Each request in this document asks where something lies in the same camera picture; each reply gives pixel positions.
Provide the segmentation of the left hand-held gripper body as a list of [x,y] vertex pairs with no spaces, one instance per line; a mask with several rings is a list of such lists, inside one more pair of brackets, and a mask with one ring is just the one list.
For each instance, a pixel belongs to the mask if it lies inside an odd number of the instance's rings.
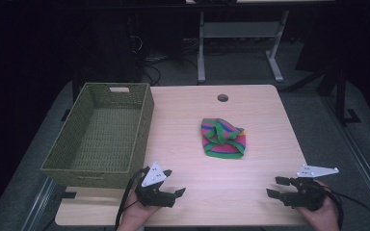
[[158,162],[145,169],[144,176],[136,186],[135,194],[144,206],[172,207],[176,197],[173,192],[162,192],[160,187],[168,177],[165,177]]

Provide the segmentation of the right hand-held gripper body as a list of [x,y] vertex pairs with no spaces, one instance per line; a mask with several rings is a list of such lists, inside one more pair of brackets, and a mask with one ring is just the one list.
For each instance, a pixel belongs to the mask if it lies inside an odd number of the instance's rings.
[[282,194],[283,204],[291,207],[304,207],[313,212],[323,206],[324,199],[328,196],[338,205],[339,200],[320,183],[315,181],[316,177],[332,175],[338,172],[339,170],[337,167],[328,168],[302,165],[296,173],[296,178],[289,178],[291,182],[289,186],[294,186],[297,191],[284,192]]

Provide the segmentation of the striped knitted pet sweater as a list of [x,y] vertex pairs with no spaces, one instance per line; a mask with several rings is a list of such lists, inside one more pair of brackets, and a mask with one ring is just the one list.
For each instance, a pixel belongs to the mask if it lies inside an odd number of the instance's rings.
[[246,133],[221,118],[204,118],[200,125],[202,146],[209,157],[240,159],[245,155]]

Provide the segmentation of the green woven basket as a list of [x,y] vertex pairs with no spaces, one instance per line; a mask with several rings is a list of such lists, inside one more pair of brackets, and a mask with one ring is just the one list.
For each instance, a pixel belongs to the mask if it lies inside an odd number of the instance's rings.
[[150,85],[87,83],[41,170],[68,187],[122,189],[145,161]]

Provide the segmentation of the person's left hand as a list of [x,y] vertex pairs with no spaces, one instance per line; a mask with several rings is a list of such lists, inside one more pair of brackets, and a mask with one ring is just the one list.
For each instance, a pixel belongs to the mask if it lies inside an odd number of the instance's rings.
[[122,213],[116,231],[139,231],[159,210],[160,207],[157,206],[144,206],[138,202],[137,195],[132,192],[127,198],[126,209]]

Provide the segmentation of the person's right hand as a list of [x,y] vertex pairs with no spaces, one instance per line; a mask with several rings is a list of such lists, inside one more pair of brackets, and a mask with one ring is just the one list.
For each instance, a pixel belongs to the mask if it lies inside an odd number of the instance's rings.
[[323,206],[317,211],[311,212],[304,207],[298,207],[296,211],[315,231],[340,231],[335,203],[328,196],[325,197]]

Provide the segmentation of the black metal stand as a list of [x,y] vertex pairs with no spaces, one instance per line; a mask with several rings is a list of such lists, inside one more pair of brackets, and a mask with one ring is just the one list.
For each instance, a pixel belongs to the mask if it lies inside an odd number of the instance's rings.
[[360,123],[360,118],[353,109],[345,106],[346,101],[346,77],[343,70],[335,65],[324,68],[322,81],[317,89],[321,96],[329,96],[335,91],[333,112],[341,125],[348,123]]

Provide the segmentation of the grey metal desk frame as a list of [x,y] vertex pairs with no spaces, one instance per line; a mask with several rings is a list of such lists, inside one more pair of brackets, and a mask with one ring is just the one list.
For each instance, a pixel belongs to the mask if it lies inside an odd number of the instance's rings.
[[283,77],[278,67],[276,54],[288,15],[289,11],[284,11],[279,21],[207,22],[204,19],[204,12],[201,12],[198,26],[198,82],[204,83],[206,81],[204,61],[204,41],[206,39],[273,39],[273,47],[265,52],[266,59],[275,80],[282,83]]

